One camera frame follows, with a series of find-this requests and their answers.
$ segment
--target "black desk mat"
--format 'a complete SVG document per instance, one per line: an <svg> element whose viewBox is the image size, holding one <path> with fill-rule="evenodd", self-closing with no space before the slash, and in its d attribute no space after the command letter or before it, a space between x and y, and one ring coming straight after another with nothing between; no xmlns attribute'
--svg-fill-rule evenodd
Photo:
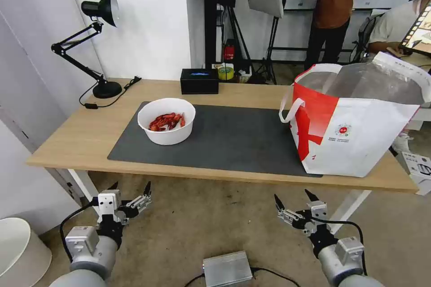
<svg viewBox="0 0 431 287"><path fill-rule="evenodd" d="M252 173L321 177L307 174L289 127L278 110L195 105L190 137L161 146L139 127L143 102L118 139L108 159Z"/></svg>

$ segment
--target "black desk lamp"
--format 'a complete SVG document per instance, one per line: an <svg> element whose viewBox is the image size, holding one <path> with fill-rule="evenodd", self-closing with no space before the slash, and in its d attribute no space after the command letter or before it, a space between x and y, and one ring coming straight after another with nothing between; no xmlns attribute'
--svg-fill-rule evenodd
<svg viewBox="0 0 431 287"><path fill-rule="evenodd" d="M65 40L55 43L51 46L51 49L57 55L63 57L68 62L72 63L80 70L84 71L92 78L97 80L97 85L93 88L93 95L99 99L107 99L114 96L117 96L121 93L122 88L121 85L117 82L108 82L103 77L102 73L96 72L81 63L79 63L74 58L70 57L66 52L69 49L83 43L84 41L100 34L102 32L103 23L99 21L99 17L101 17L104 21L109 23L110 25L116 27L119 19L119 10L117 0L100 0L99 2L92 1L84 1L81 4L81 9L84 14L89 16L94 23L89 25L87 28L82 29L81 31L73 34L72 36L66 38ZM71 40L76 36L90 30L94 29L95 32L91 35L82 38L80 40Z"/></svg>

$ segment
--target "floor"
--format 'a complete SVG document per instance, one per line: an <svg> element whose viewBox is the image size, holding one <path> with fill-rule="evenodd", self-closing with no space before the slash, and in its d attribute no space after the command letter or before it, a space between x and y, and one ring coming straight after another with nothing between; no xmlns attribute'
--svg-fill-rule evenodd
<svg viewBox="0 0 431 287"><path fill-rule="evenodd" d="M276 66L279 82L291 83L301 66ZM431 124L412 131L413 152L431 156ZM273 194L286 207L303 209L304 187L264 185L213 180L165 178L91 172L99 190L115 181L124 199L142 193L152 182L153 203L124 230L123 244L109 279L115 287L184 286L201 274L202 259L245 250L251 266L261 266L288 275L302 287L327 286L320 263L303 234L277 218ZM333 212L346 191L308 187ZM364 231L366 261L370 276L385 286L428 286L431 195L373 192L352 216ZM89 209L73 218L74 225L94 225ZM356 235L344 226L338 237ZM68 260L57 230L42 236L53 252L53 263L36 285L45 287L68 272ZM192 284L205 286L200 279ZM293 286L269 273L258 272L251 286Z"/></svg>

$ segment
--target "crayfish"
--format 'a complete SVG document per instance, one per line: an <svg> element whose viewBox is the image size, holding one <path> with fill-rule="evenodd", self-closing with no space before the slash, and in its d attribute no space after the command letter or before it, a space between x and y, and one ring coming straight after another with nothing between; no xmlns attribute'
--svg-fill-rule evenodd
<svg viewBox="0 0 431 287"><path fill-rule="evenodd" d="M185 126L184 113L168 113L158 116L154 121L150 123L148 127L151 131L165 131L172 130L176 125L180 123L181 128Z"/></svg>

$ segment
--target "person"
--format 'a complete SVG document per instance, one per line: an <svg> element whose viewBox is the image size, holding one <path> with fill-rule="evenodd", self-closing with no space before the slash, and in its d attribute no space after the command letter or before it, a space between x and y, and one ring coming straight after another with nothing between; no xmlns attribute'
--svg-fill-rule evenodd
<svg viewBox="0 0 431 287"><path fill-rule="evenodd" d="M392 48L402 54L400 43L429 2L430 0L413 0L385 12L371 32L368 51L377 54ZM412 139L409 130L403 129L395 138L392 148L398 153L410 152L409 141Z"/></svg>
<svg viewBox="0 0 431 287"><path fill-rule="evenodd" d="M323 43L325 43L323 62L338 61L352 8L353 0L317 0L304 63L305 70L319 61Z"/></svg>

